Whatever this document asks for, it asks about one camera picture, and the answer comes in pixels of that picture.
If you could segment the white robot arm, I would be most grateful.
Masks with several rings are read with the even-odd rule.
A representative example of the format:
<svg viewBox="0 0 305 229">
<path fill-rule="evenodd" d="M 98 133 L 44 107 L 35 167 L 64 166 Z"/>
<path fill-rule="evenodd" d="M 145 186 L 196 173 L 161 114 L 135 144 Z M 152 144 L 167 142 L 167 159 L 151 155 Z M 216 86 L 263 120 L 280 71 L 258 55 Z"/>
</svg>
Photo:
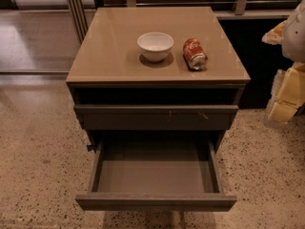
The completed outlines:
<svg viewBox="0 0 305 229">
<path fill-rule="evenodd" d="M 270 128 L 287 124 L 305 103 L 305 0 L 292 14 L 262 37 L 271 45 L 280 45 L 284 57 L 294 64 L 274 76 L 271 98 L 264 123 Z"/>
</svg>

